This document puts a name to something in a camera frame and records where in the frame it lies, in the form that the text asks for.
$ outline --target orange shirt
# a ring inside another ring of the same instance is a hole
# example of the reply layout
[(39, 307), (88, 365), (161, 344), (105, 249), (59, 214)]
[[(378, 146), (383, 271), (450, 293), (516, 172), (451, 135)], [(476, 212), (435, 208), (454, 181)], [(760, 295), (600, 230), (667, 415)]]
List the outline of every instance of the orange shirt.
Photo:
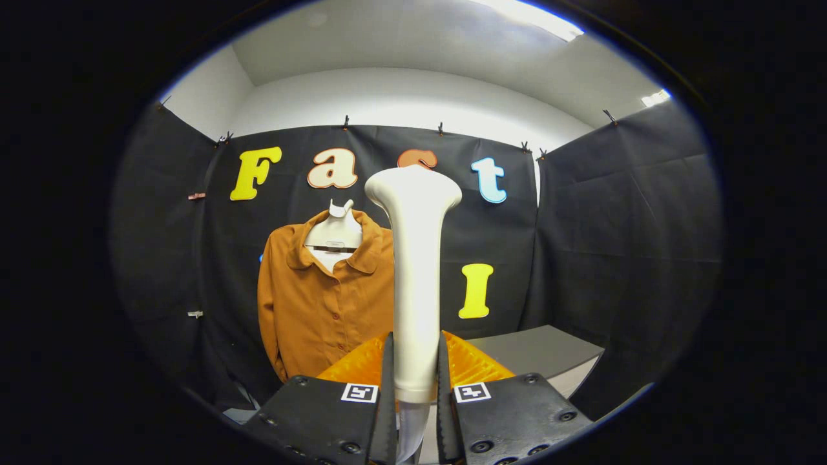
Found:
[(261, 340), (282, 382), (316, 377), (363, 342), (394, 328), (394, 244), (389, 229), (353, 210), (362, 243), (332, 273), (304, 239), (325, 210), (305, 224), (270, 234), (258, 281)]

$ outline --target orange letter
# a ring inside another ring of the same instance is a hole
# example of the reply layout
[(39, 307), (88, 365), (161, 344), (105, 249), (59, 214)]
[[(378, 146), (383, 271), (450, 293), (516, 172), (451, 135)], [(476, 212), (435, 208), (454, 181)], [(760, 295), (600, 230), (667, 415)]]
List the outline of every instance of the orange letter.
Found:
[(406, 150), (402, 152), (399, 159), (396, 161), (399, 168), (405, 166), (420, 165), (426, 170), (430, 170), (437, 165), (437, 156), (430, 150)]
[[(333, 158), (332, 163), (325, 163)], [(339, 189), (347, 189), (354, 185), (356, 180), (356, 156), (347, 149), (327, 149), (313, 157), (314, 166), (308, 173), (308, 184), (316, 189), (325, 189), (335, 185)]]

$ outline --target white handle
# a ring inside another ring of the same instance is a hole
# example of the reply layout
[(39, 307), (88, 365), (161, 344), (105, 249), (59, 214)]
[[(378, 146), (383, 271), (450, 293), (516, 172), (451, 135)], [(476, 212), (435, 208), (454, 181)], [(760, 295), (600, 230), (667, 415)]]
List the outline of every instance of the white handle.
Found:
[(394, 236), (394, 383), (401, 402), (433, 398), (439, 343), (442, 220), (462, 200), (453, 180), (411, 165), (372, 175), (365, 193)]

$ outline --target black curtain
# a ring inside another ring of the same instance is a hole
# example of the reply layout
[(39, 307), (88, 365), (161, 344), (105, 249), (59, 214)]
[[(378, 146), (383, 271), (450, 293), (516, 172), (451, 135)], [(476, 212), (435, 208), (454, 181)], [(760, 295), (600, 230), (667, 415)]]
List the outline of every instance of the black curtain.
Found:
[(146, 351), (172, 379), (209, 402), (246, 408), (215, 348), (203, 336), (196, 273), (210, 141), (152, 105), (132, 133), (110, 204), (109, 249), (127, 317)]
[[(230, 200), (241, 167), (239, 155), (273, 146), (280, 147), (282, 157), (270, 164), (265, 181), (255, 185), (256, 197)], [(356, 156), (358, 180), (347, 189), (308, 184), (313, 157), (331, 148), (345, 148)], [(337, 205), (353, 199), (355, 209), (389, 227), (385, 213), (365, 196), (365, 182), (395, 167), (399, 155), (410, 149), (432, 151), (438, 160), (433, 170), (462, 189), (462, 201), (447, 213), (442, 227), (442, 327), (463, 338), (517, 330), (528, 292), (537, 216), (533, 163), (520, 148), (406, 127), (300, 127), (232, 138), (218, 154), (203, 203), (203, 323), (229, 372), (259, 402), (280, 386), (261, 342), (256, 306), (259, 256), (267, 237), (285, 224), (307, 222), (327, 209), (331, 199)], [(501, 204), (482, 198), (477, 173), (471, 170), (471, 163), (486, 157), (504, 170), (498, 184), (508, 197)], [(471, 263), (494, 267), (486, 299), (490, 314), (460, 319), (466, 292), (461, 269)]]
[(599, 418), (690, 341), (721, 262), (719, 182), (705, 137), (670, 100), (544, 156), (521, 326), (605, 348), (571, 398)]

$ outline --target ceiling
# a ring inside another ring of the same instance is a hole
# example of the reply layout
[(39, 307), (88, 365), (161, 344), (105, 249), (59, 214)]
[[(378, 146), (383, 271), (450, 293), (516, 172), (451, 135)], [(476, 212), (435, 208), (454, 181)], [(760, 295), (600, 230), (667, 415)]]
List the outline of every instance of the ceiling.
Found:
[(548, 103), (592, 127), (644, 108), (660, 86), (591, 34), (565, 42), (468, 0), (322, 0), (232, 47), (254, 85), (325, 70), (458, 74)]

